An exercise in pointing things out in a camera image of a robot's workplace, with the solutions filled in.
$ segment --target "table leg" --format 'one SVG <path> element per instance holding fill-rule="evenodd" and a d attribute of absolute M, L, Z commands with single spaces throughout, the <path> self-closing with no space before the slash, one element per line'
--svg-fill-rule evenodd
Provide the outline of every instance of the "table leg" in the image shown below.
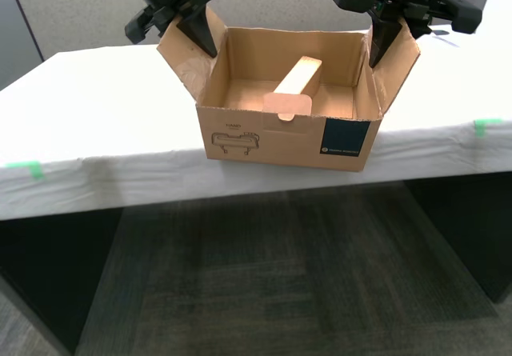
<path fill-rule="evenodd" d="M 512 292 L 512 173 L 406 182 L 493 302 Z"/>
<path fill-rule="evenodd" d="M 78 346 L 121 213 L 0 222 L 0 291 L 62 354 Z"/>

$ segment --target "robotic arm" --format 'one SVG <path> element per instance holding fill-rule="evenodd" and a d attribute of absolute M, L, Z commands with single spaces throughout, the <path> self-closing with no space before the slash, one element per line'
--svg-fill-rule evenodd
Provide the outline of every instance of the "robotic arm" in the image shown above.
<path fill-rule="evenodd" d="M 404 18 L 414 38 L 429 34 L 432 18 L 452 21 L 455 32 L 472 34 L 482 22 L 482 10 L 467 0 L 334 0 L 344 10 L 368 12 L 373 23 L 370 66 L 374 68 L 396 39 Z"/>
<path fill-rule="evenodd" d="M 158 28 L 160 37 L 163 36 L 169 24 L 179 15 L 182 20 L 177 27 L 212 58 L 217 56 L 217 49 L 206 20 L 206 4 L 210 0 L 145 1 L 148 6 L 125 26 L 126 36 L 133 44 L 144 40 L 152 26 Z"/>
<path fill-rule="evenodd" d="M 156 26 L 160 35 L 179 15 L 178 28 L 211 57 L 217 50 L 206 20 L 206 4 L 210 0 L 145 0 L 148 7 L 139 12 L 125 27 L 132 43 L 142 41 L 147 31 Z M 472 34 L 482 21 L 482 10 L 466 0 L 334 0 L 343 10 L 367 12 L 374 25 L 370 66 L 375 67 L 396 39 L 404 18 L 415 38 L 429 34 L 432 18 L 452 21 L 456 32 Z"/>

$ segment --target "wooden piece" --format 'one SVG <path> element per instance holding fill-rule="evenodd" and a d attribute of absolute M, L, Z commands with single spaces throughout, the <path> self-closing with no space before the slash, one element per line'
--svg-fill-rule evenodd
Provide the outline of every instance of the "wooden piece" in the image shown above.
<path fill-rule="evenodd" d="M 303 56 L 278 85 L 274 93 L 305 94 L 313 98 L 320 87 L 321 68 L 322 60 Z M 294 114 L 278 114 L 278 117 L 289 122 L 294 119 Z"/>

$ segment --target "printed diagram on box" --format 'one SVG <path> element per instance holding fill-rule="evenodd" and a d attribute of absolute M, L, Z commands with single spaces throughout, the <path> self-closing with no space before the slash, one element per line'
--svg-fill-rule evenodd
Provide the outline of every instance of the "printed diagram on box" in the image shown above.
<path fill-rule="evenodd" d="M 228 148 L 244 149 L 244 155 L 247 156 L 249 152 L 259 148 L 259 136 L 251 132 L 244 132 L 239 136 L 214 133 L 211 135 L 211 142 L 214 146 L 220 146 L 225 154 L 229 153 Z"/>

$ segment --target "box flap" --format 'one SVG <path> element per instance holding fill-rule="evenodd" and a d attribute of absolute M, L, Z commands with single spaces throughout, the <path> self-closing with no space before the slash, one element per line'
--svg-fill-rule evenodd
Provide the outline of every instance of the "box flap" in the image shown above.
<path fill-rule="evenodd" d="M 206 17 L 219 51 L 226 35 L 226 26 L 210 8 L 206 8 Z M 158 44 L 158 51 L 196 102 L 200 102 L 217 58 L 210 57 L 176 27 L 180 20 L 176 18 L 169 25 Z"/>
<path fill-rule="evenodd" d="M 402 30 L 393 41 L 382 60 L 372 69 L 378 102 L 382 115 L 390 108 L 407 79 L 410 70 L 418 60 L 420 50 L 404 19 L 400 20 Z M 366 39 L 368 54 L 371 49 L 372 32 Z"/>

